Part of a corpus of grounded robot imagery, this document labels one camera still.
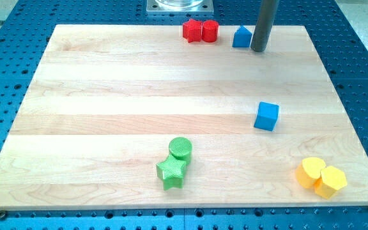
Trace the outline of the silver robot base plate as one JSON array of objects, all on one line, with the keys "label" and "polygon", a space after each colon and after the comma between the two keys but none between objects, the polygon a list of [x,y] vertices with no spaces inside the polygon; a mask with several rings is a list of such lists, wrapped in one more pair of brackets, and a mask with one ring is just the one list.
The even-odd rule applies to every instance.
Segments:
[{"label": "silver robot base plate", "polygon": [[214,12],[213,0],[146,0],[148,15],[185,15]]}]

